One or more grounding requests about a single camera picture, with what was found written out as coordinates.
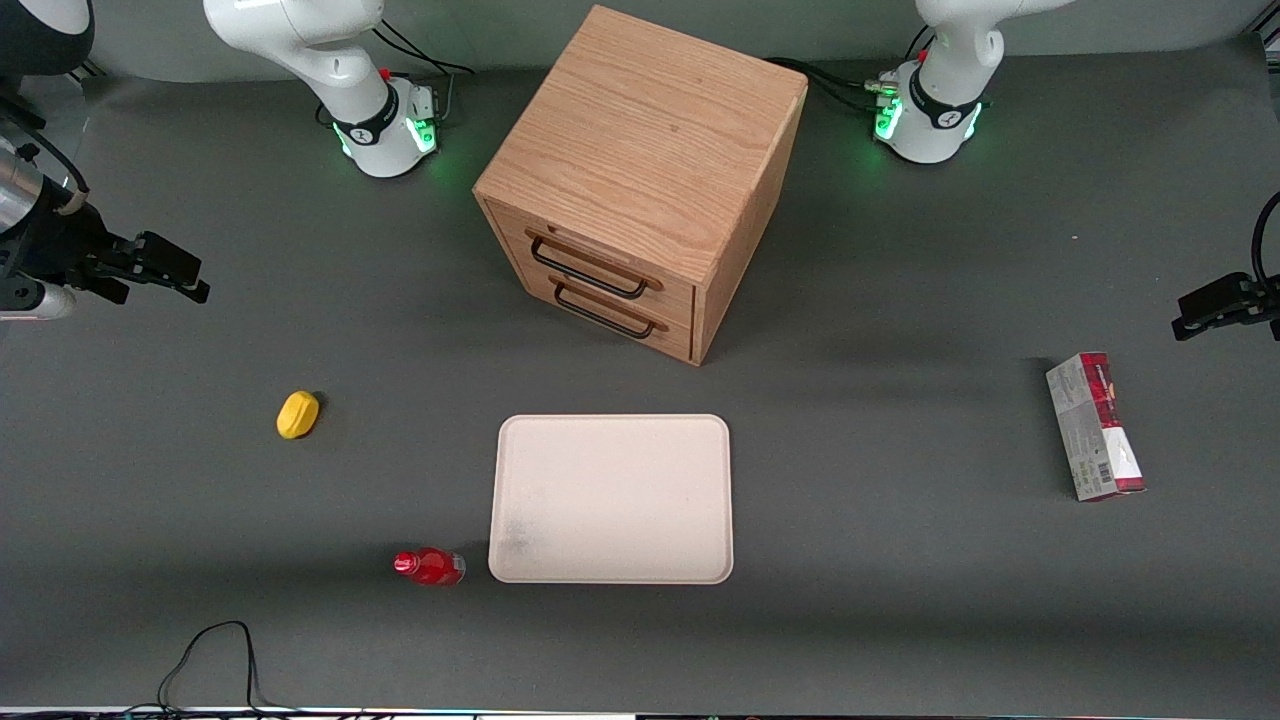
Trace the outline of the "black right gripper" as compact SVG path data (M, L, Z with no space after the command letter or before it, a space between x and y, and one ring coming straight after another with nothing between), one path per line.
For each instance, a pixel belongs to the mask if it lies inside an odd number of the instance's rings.
M91 206L64 217L38 205L1 238L4 309L36 309L56 288L123 305L129 283L174 290L196 304L209 300L210 284L198 277L201 260L151 231L133 238L129 270L109 266L128 242Z

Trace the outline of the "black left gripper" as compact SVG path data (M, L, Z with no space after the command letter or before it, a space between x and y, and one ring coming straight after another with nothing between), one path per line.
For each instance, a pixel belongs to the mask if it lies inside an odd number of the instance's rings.
M1245 324L1266 324L1280 341L1277 277L1252 279L1234 272L1211 281L1178 300L1180 314L1171 320L1175 341L1184 342L1207 331Z

